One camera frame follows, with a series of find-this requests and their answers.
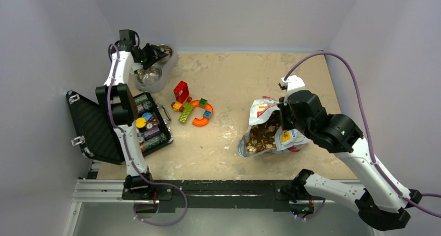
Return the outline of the colourful pet food bag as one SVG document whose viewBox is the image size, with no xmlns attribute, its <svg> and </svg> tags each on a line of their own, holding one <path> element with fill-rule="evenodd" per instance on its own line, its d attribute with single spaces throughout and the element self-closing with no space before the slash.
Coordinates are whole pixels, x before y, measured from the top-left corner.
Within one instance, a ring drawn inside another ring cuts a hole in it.
<svg viewBox="0 0 441 236">
<path fill-rule="evenodd" d="M 299 152 L 310 142 L 296 129 L 282 129 L 277 103 L 275 98 L 267 96 L 253 101 L 248 128 L 237 146 L 241 157 Z"/>
</svg>

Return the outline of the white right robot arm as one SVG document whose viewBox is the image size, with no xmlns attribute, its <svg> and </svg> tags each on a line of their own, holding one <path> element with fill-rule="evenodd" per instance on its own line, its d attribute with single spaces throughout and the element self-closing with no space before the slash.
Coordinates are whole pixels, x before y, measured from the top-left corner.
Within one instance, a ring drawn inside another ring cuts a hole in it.
<svg viewBox="0 0 441 236">
<path fill-rule="evenodd" d="M 318 196 L 355 211 L 363 222 L 379 231 L 404 228 L 411 216 L 408 208 L 416 206 L 422 194 L 408 189 L 387 172 L 388 183 L 377 170 L 381 162 L 371 156 L 367 139 L 347 115 L 328 114 L 316 94 L 300 90 L 279 98 L 282 128 L 295 128 L 315 145 L 334 154 L 359 179 L 361 186 L 351 186 L 326 179 L 308 169 L 301 170 L 286 193 L 292 200 Z"/>
</svg>

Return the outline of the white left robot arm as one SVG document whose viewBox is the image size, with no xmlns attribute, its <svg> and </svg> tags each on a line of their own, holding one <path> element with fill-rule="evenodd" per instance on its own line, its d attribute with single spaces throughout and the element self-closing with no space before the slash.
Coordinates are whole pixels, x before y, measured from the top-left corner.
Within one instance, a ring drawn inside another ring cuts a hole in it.
<svg viewBox="0 0 441 236">
<path fill-rule="evenodd" d="M 104 117 L 111 124 L 119 140 L 124 156 L 127 176 L 124 188 L 127 192 L 149 199 L 156 191 L 149 167 L 142 154 L 136 131 L 138 109 L 128 86 L 129 75 L 134 64 L 147 69 L 169 54 L 157 45 L 140 47 L 140 39 L 133 30 L 120 30 L 119 40 L 108 47 L 111 69 L 102 86 L 95 94 Z"/>
</svg>

